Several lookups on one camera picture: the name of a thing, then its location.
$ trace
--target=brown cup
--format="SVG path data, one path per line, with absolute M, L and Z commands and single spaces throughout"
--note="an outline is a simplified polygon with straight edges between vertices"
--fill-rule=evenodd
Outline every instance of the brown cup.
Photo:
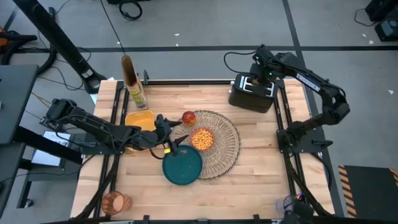
M 102 199 L 102 211 L 107 215 L 115 215 L 131 208 L 132 199 L 120 192 L 112 191 Z

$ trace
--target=bowl of chickpeas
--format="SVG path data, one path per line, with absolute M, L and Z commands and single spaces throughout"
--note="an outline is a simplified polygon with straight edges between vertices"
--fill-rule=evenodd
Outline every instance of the bowl of chickpeas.
M 214 143 L 214 135 L 208 128 L 198 128 L 191 135 L 191 145 L 198 151 L 211 148 Z

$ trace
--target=wicker basket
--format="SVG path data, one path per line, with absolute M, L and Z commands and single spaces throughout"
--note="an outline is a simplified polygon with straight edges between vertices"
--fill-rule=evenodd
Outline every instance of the wicker basket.
M 235 165 L 241 148 L 238 130 L 226 117 L 212 111 L 195 111 L 197 122 L 192 127 L 178 125 L 173 129 L 171 139 L 186 134 L 191 135 L 198 128 L 209 129 L 214 135 L 214 143 L 209 150 L 200 151 L 203 159 L 203 170 L 199 176 L 201 180 L 210 180 L 226 174 Z M 190 145 L 190 138 L 181 144 Z

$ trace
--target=yellow and black stripe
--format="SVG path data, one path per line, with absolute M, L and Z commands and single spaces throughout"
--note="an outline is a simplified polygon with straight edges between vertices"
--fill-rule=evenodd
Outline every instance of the yellow and black stripe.
M 341 186 L 343 187 L 344 198 L 346 200 L 348 217 L 355 218 L 356 210 L 353 199 L 353 194 L 351 193 L 351 187 L 349 186 L 349 180 L 347 175 L 347 170 L 343 165 L 338 166 L 338 172 L 340 174 Z
M 394 176 L 394 179 L 396 180 L 396 186 L 398 187 L 398 172 L 391 168 L 390 168 L 390 171 L 392 172 L 392 175 Z

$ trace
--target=desk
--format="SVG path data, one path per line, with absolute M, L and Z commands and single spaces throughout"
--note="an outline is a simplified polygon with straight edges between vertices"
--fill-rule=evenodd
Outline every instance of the desk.
M 94 115 L 110 120 L 117 81 L 102 81 Z M 309 113 L 301 84 L 286 80 L 293 120 L 306 120 Z M 132 197 L 129 211 L 113 220 L 251 219 L 279 218 L 274 203 L 289 194 L 282 154 L 275 132 L 278 128 L 273 108 L 262 114 L 228 104 L 229 85 L 149 85 L 144 87 L 150 110 L 155 115 L 178 120 L 187 110 L 212 110 L 229 118 L 241 137 L 241 153 L 236 165 L 215 180 L 197 180 L 188 186 L 171 184 L 162 174 L 162 161 L 149 151 L 123 154 L 120 158 L 116 190 Z M 124 94 L 119 99 L 119 124 Z M 136 111 L 130 100 L 127 112 Z M 282 111 L 284 126 L 287 126 Z M 162 155 L 162 148 L 155 153 Z M 326 210 L 333 206 L 323 166 L 309 154 L 301 155 L 308 188 Z M 103 156 L 96 156 L 80 172 L 71 217 L 78 215 L 98 188 Z

